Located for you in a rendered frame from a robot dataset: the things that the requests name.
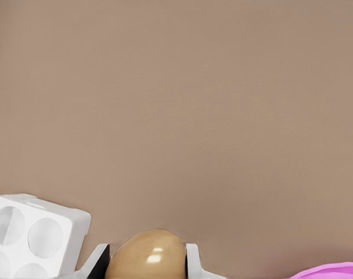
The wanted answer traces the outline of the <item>pink plate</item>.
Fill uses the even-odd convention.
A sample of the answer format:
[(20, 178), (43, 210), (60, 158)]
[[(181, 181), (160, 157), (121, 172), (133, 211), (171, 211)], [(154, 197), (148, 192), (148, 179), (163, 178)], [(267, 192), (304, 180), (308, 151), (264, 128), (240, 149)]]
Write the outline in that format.
[(323, 264), (301, 271), (289, 279), (353, 279), (353, 262)]

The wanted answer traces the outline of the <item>white egg box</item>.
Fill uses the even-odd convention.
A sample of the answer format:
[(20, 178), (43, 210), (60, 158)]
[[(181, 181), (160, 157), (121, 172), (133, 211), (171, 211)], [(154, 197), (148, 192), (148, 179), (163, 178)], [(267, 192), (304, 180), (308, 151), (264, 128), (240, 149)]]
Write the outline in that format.
[(0, 279), (75, 271), (91, 215), (29, 194), (0, 195)]

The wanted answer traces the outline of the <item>brown egg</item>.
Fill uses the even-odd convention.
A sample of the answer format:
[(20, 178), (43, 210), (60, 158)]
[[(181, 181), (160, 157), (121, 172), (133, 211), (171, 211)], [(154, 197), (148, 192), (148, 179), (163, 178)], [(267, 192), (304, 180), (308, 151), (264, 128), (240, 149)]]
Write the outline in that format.
[(105, 279), (186, 279), (186, 246), (173, 232), (137, 233), (116, 251)]

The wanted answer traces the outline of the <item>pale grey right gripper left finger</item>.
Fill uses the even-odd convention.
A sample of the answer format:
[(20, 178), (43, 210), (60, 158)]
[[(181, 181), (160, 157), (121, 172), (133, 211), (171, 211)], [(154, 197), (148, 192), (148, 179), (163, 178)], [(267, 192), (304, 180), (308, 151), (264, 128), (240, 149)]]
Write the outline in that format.
[(64, 274), (61, 279), (105, 279), (109, 263), (110, 244), (99, 244), (79, 270)]

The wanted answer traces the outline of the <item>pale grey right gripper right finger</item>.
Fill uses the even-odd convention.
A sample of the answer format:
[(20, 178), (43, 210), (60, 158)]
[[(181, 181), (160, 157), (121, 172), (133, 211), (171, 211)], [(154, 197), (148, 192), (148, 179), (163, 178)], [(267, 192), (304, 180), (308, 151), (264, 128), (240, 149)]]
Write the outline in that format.
[(202, 268), (199, 248), (196, 244), (186, 244), (188, 279), (228, 279)]

